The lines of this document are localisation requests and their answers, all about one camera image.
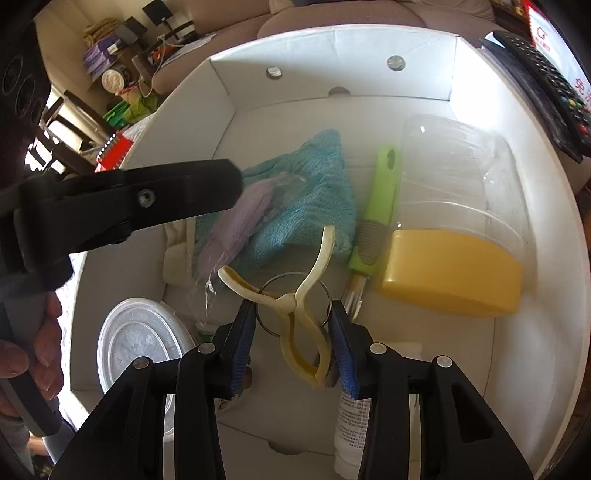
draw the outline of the clear plastic container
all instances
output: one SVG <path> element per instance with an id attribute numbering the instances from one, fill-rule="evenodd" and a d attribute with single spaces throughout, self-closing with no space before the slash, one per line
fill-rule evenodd
<path id="1" fill-rule="evenodd" d="M 529 222 L 505 140 L 447 118 L 406 121 L 394 227 L 471 233 L 523 262 Z"/>
<path id="2" fill-rule="evenodd" d="M 115 383 L 139 356 L 154 362 L 181 358 L 195 347 L 195 341 L 167 306 L 147 299 L 128 299 L 119 303 L 100 331 L 96 353 L 103 392 Z M 174 395 L 166 398 L 164 441 L 174 439 Z"/>

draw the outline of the yellow plastic container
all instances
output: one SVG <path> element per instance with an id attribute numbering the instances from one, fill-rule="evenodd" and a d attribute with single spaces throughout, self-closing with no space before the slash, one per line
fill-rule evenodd
<path id="1" fill-rule="evenodd" d="M 381 291 L 392 299 L 476 317 L 514 313 L 523 266 L 497 245 L 466 233 L 397 230 Z"/>

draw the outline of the black speaker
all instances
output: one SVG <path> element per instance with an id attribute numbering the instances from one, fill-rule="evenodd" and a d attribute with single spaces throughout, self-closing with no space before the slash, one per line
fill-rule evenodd
<path id="1" fill-rule="evenodd" d="M 0 50 L 0 189 L 22 178 L 50 92 L 37 30 L 30 23 Z"/>
<path id="2" fill-rule="evenodd" d="M 139 23 L 135 17 L 129 17 L 115 30 L 117 35 L 126 45 L 133 45 L 148 29 Z"/>
<path id="3" fill-rule="evenodd" d="M 154 0 L 143 7 L 142 10 L 156 26 L 173 16 L 173 13 L 162 0 Z"/>

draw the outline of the finger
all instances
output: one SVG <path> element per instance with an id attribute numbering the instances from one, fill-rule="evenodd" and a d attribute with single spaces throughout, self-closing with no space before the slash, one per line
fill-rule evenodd
<path id="1" fill-rule="evenodd" d="M 61 327 L 55 318 L 46 318 L 35 335 L 35 355 L 44 367 L 49 367 L 61 351 Z"/>
<path id="2" fill-rule="evenodd" d="M 53 381 L 47 391 L 42 391 L 41 394 L 45 400 L 50 401 L 57 397 L 57 394 L 64 388 L 64 372 L 59 369 L 56 379 Z"/>
<path id="3" fill-rule="evenodd" d="M 50 389 L 61 371 L 60 363 L 61 354 L 57 355 L 49 367 L 45 367 L 38 361 L 33 362 L 29 371 L 39 390 L 47 392 Z"/>
<path id="4" fill-rule="evenodd" d="M 16 408 L 12 406 L 12 404 L 8 401 L 6 395 L 2 390 L 0 390 L 0 413 L 2 415 L 6 415 L 7 417 L 19 417 Z"/>
<path id="5" fill-rule="evenodd" d="M 13 343 L 0 340 L 0 378 L 17 377 L 29 368 L 29 357 Z"/>
<path id="6" fill-rule="evenodd" d="M 49 318 L 54 319 L 61 317 L 61 314 L 63 313 L 60 299 L 57 298 L 57 294 L 54 291 L 47 295 L 46 313 Z"/>

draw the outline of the blue cloth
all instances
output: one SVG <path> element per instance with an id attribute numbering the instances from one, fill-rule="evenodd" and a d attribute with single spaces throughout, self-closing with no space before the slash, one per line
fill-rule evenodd
<path id="1" fill-rule="evenodd" d="M 292 153 L 279 155 L 242 172 L 244 185 L 294 175 L 305 180 L 288 203 L 250 238 L 233 262 L 242 275 L 263 266 L 284 245 L 320 248 L 325 225 L 334 225 L 334 255 L 346 259 L 353 248 L 356 208 L 345 169 L 340 133 L 324 130 Z M 205 238 L 218 213 L 196 219 L 195 238 Z M 195 258 L 202 245 L 197 242 Z"/>

